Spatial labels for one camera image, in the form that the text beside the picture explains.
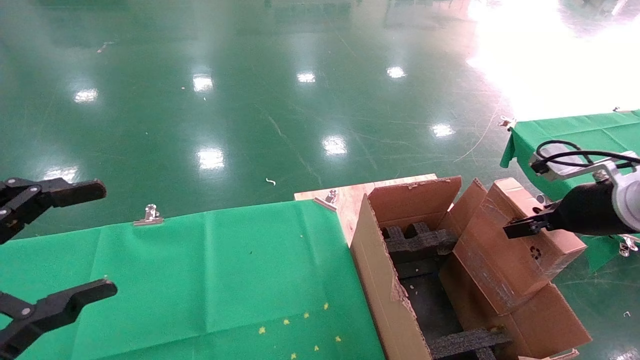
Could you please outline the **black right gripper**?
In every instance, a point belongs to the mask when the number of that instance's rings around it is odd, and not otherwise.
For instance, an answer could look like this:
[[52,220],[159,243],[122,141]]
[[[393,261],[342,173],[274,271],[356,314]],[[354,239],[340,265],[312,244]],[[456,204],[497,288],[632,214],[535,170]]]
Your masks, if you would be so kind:
[[613,192],[612,181],[581,184],[557,201],[551,212],[510,221],[503,232],[508,239],[534,236],[546,228],[590,236],[635,234],[618,216]]

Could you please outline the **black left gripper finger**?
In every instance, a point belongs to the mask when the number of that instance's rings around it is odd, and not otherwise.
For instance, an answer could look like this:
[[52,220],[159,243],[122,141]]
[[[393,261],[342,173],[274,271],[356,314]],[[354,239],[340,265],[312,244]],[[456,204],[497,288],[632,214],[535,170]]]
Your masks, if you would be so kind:
[[61,177],[8,178],[0,183],[0,243],[6,244],[50,208],[97,201],[106,194],[105,184],[97,178],[76,183]]
[[108,279],[52,293],[34,304],[2,292],[0,311],[11,321],[0,332],[0,357],[15,360],[45,333],[77,321],[85,306],[117,293],[118,287]]

